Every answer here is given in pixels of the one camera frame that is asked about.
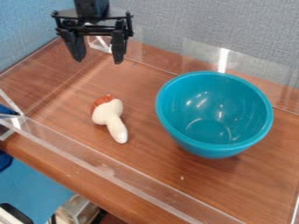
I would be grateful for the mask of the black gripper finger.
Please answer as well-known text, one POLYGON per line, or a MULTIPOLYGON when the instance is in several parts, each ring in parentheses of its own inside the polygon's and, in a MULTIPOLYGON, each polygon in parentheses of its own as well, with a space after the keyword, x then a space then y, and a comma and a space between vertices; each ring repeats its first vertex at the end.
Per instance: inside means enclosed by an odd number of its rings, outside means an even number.
POLYGON ((70 49, 70 53, 72 55, 72 58, 82 62, 86 55, 87 55, 87 48, 84 43, 84 37, 78 35, 72 31, 67 31, 63 34, 64 43, 70 49))
POLYGON ((116 64, 120 64, 123 62, 126 54, 126 39, 123 30, 114 30, 111 49, 112 49, 114 61, 116 64))

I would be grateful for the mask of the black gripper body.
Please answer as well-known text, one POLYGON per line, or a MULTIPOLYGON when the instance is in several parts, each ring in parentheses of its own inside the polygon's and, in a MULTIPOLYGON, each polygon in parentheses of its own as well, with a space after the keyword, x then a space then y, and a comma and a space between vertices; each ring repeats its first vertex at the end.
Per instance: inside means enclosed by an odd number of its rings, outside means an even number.
POLYGON ((111 36, 120 32, 128 39, 134 36, 130 11, 114 10, 110 0, 74 0, 75 8, 55 10, 56 32, 64 39, 80 36, 111 36))

